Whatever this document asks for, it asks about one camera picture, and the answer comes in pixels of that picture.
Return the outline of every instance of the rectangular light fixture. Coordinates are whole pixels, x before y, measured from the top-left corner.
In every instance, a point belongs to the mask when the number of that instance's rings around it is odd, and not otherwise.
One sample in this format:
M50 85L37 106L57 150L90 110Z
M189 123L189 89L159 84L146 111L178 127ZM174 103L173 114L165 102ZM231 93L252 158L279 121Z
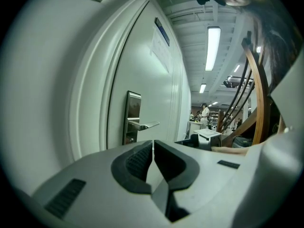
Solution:
M208 27L208 52L206 61L206 71L212 71L217 58L220 38L220 27Z
M236 69L234 70L234 72L237 72L238 68L240 67L240 64L236 67Z
M204 93L205 88L206 88L206 84L201 84L199 92Z

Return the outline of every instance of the black bag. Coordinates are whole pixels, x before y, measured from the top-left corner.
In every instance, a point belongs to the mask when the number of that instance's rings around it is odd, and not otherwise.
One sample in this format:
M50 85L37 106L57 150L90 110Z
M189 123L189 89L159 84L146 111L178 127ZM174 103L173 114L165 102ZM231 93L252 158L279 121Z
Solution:
M235 137L232 142L232 148L245 148L252 145L252 140L243 138L243 137Z

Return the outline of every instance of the silver lever handle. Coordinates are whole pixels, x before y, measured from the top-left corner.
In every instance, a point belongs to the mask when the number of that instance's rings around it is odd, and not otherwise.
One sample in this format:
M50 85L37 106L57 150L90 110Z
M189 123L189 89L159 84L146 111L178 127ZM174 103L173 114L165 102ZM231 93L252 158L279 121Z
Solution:
M151 123L146 123L146 124L140 124L136 121L129 120L129 118L128 118L128 123L132 124L133 127L135 127L135 129L138 130L138 131L146 130L148 128L152 128L152 127L155 127L155 126L160 124L159 122L151 122Z

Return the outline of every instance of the door frame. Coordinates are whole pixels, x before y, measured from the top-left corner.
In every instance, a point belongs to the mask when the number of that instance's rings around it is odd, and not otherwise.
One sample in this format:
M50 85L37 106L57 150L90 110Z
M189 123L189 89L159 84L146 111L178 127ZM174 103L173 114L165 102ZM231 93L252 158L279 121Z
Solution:
M121 6L101 26L79 60L69 107L69 134L75 161L107 148L114 74L131 28L148 1L129 0Z

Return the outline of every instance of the person in white clothes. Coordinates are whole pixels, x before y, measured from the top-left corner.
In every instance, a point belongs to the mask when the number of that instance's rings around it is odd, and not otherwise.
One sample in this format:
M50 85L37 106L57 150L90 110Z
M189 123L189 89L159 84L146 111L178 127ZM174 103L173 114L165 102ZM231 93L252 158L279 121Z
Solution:
M201 129L205 129L208 128L208 116L209 116L209 109L207 107L206 103L203 103L203 111L201 112L201 119L200 119L200 123L201 125Z

